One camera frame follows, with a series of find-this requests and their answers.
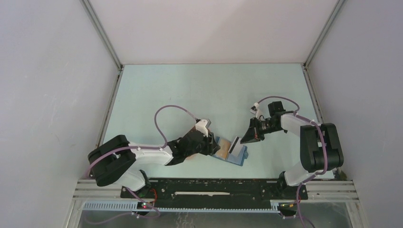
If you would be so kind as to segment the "pink oval tray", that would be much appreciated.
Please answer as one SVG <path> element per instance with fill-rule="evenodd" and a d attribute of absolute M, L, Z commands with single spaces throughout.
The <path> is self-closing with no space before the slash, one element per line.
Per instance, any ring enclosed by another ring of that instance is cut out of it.
<path fill-rule="evenodd" d="M 204 135 L 195 129 L 195 126 L 184 136 L 184 148 L 186 149 L 186 159 L 194 157 L 203 148 Z"/>

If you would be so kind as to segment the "gold credit card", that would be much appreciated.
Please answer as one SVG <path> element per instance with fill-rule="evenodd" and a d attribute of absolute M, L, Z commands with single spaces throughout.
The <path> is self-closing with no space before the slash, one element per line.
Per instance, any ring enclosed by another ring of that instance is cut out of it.
<path fill-rule="evenodd" d="M 226 139 L 220 139 L 218 144 L 220 149 L 216 152 L 216 156 L 220 157 L 221 159 L 226 159 L 229 154 L 231 142 Z"/>

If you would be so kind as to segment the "blue card holder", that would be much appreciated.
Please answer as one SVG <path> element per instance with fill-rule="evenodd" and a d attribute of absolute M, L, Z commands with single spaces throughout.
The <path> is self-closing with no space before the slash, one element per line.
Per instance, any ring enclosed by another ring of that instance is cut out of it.
<path fill-rule="evenodd" d="M 216 142 L 217 143 L 219 143 L 220 142 L 220 139 L 224 139 L 224 138 L 222 138 L 222 137 L 216 137 L 215 138 L 215 140 L 216 140 Z M 219 159 L 219 160 L 222 160 L 222 161 L 224 161 L 224 162 L 228 162 L 228 163 L 231 163 L 231 164 L 234 164 L 234 165 L 238 165 L 238 166 L 243 166 L 243 163 L 244 163 L 244 161 L 248 158 L 248 152 L 247 152 L 247 146 L 245 146 L 245 145 L 243 145 L 242 144 L 242 150 L 241 150 L 241 152 L 240 152 L 240 154 L 237 156 L 237 157 L 235 157 L 235 156 L 233 156 L 233 155 L 231 155 L 231 154 L 228 154 L 228 157 L 226 158 L 226 159 L 221 159 L 220 157 L 218 157 L 218 156 L 216 156 L 216 152 L 215 152 L 215 154 L 213 155 L 213 157 L 215 157 L 215 158 L 217 158 L 217 159 Z"/>

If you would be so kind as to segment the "black credit card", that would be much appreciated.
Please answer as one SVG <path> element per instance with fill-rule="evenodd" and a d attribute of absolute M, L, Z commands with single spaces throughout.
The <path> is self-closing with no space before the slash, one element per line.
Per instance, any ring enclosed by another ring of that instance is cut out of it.
<path fill-rule="evenodd" d="M 242 146 L 242 144 L 240 143 L 240 137 L 236 137 L 236 138 L 233 140 L 233 142 L 232 142 L 232 144 L 231 144 L 231 146 L 230 146 L 229 154 L 231 154 L 231 155 L 237 157 L 237 156 L 240 154 L 240 152 L 241 152 L 241 150 L 242 150 L 242 147 L 243 147 L 243 146 Z"/>

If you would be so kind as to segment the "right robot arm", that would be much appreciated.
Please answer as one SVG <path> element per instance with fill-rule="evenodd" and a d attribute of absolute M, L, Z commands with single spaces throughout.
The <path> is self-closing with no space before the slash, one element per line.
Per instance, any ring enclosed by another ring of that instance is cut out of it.
<path fill-rule="evenodd" d="M 240 142 L 260 142 L 265 139 L 265 135 L 280 131 L 299 137 L 299 162 L 282 172 L 278 178 L 276 191 L 281 198 L 290 198 L 296 191 L 295 186 L 343 165 L 341 144 L 333 123 L 318 124 L 300 116 L 297 111 L 287 111 L 281 101 L 270 103 L 268 110 L 269 117 L 265 118 L 259 103 L 251 107 L 254 117 L 250 119 L 249 127 Z"/>

